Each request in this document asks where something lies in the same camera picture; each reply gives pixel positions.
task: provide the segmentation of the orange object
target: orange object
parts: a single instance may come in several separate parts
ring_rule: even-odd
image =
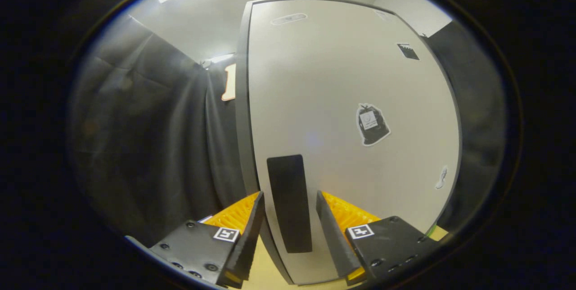
[[[252,208],[254,207],[254,200],[259,193],[260,192],[253,193],[235,204],[228,206],[228,208],[210,217],[204,224],[239,229],[241,234],[244,233]]]
[[[348,241],[346,238],[346,228],[364,225],[380,220],[380,218],[377,218],[375,215],[370,214],[366,210],[362,210],[353,204],[338,198],[337,196],[333,196],[326,192],[322,192],[322,195],[330,207],[330,210],[334,215],[334,219],[336,220],[338,227],[340,228],[340,231],[344,235],[344,239],[346,239],[346,241]],[[356,278],[364,277],[364,274],[364,268],[361,266],[360,268],[356,269],[356,271],[348,274],[347,279],[352,281]]]

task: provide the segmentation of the trash bag sticker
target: trash bag sticker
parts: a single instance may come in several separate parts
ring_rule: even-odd
[[[397,44],[397,46],[402,51],[402,54],[407,58],[411,58],[412,60],[418,60],[418,61],[420,60],[418,58],[418,55],[416,55],[416,52],[414,52],[412,46],[410,46],[410,44]]]
[[[362,136],[362,145],[375,145],[390,135],[390,128],[386,124],[382,110],[369,103],[360,103],[358,106],[356,126]]]

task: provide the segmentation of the sticker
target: sticker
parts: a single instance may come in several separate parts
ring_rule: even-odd
[[[220,241],[230,241],[230,243],[234,243],[238,234],[240,234],[239,229],[220,227],[214,235],[214,238],[219,239]]]
[[[226,89],[222,94],[222,101],[236,99],[236,63],[228,65],[226,72]]]
[[[359,103],[356,110],[356,127],[362,137],[362,145],[372,146],[390,135],[390,128],[382,115],[382,110],[374,104]]]
[[[374,235],[374,232],[368,225],[350,227],[348,228],[348,232],[350,233],[350,236],[352,236],[352,239],[364,238]]]
[[[414,49],[412,48],[412,46],[410,46],[410,44],[397,44],[398,48],[400,48],[400,50],[402,51],[402,54],[404,56],[406,56],[406,58],[411,58],[412,60],[420,60],[418,58],[418,55],[416,55],[416,52],[414,52]]]
[[[438,183],[436,183],[436,186],[434,186],[434,188],[440,189],[441,187],[444,186],[444,184],[446,183],[446,174],[448,174],[448,165],[444,165],[444,168],[442,168],[442,172],[440,173],[440,179],[438,180]]]
[[[308,16],[304,13],[295,13],[294,15],[284,16],[280,18],[276,18],[271,21],[271,23],[275,26],[280,26],[281,24],[295,22],[297,20],[303,20],[308,18]]]

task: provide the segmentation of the white door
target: white door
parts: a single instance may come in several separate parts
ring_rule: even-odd
[[[306,18],[272,23],[300,13]],[[403,20],[336,1],[257,3],[247,71],[257,175],[272,236],[296,284],[337,278],[315,211],[317,190],[380,218],[400,216],[421,232],[436,222],[459,165],[459,122],[442,70]],[[390,130],[369,146],[358,123],[361,103],[378,109]],[[368,112],[365,131],[375,126]],[[286,252],[267,171],[269,157],[296,154],[304,159],[309,253]]]

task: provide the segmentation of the black curtain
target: black curtain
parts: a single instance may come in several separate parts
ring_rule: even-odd
[[[68,135],[80,187],[113,229],[151,246],[245,195],[222,73],[129,16],[92,46]]]
[[[494,63],[461,25],[451,22],[424,39],[446,71],[459,108],[459,175],[438,220],[438,226],[453,231],[481,206],[500,170],[506,144],[505,94]]]
[[[206,92],[208,155],[214,188],[224,207],[246,196],[236,136],[236,99],[222,101],[234,57],[210,65]]]

